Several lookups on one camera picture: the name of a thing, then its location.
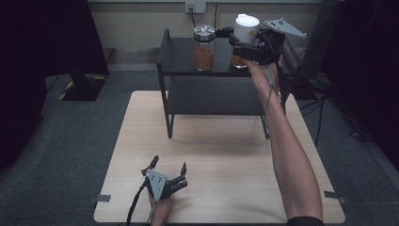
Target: wall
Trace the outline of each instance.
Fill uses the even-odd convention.
[[[206,13],[195,14],[194,19],[196,25],[210,24],[218,29],[233,26],[239,13],[253,15],[261,22],[283,17],[310,36],[319,8],[317,1],[308,0],[306,4],[207,2]],[[157,48],[165,28],[170,29],[171,37],[193,35],[193,23],[191,17],[184,12],[184,2],[90,1],[89,5],[103,48]],[[305,47],[309,39],[290,40],[295,47],[300,48]]]

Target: gray carpet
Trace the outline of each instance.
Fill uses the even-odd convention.
[[[67,75],[46,80],[51,89],[43,119],[16,163],[0,171],[0,225],[107,225],[93,219],[94,198],[102,189],[132,92],[158,90],[157,73],[112,72],[96,102],[59,101],[70,80]],[[304,117],[313,140],[318,115],[316,108]],[[317,150],[334,189],[346,199],[342,225],[397,226],[397,171],[384,163],[374,142],[350,137],[352,130],[346,116],[327,101]]]

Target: light wood tabletop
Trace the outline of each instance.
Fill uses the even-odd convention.
[[[344,214],[333,192],[295,99],[287,117],[314,168],[322,195],[325,223],[342,223]],[[259,116],[176,115],[168,138],[160,91],[135,91],[120,128],[94,218],[125,222],[144,181],[141,170],[158,155],[155,170],[168,179],[187,165],[188,186],[172,195],[169,223],[285,223],[287,218],[273,171],[269,140]],[[146,189],[132,222],[146,222],[151,211]]]

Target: silver lid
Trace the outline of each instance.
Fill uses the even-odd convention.
[[[194,39],[210,41],[215,38],[215,29],[209,25],[200,25],[194,28]]]

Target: black sleeve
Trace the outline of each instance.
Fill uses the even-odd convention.
[[[290,218],[287,226],[324,226],[325,224],[318,218],[314,217],[296,217]]]

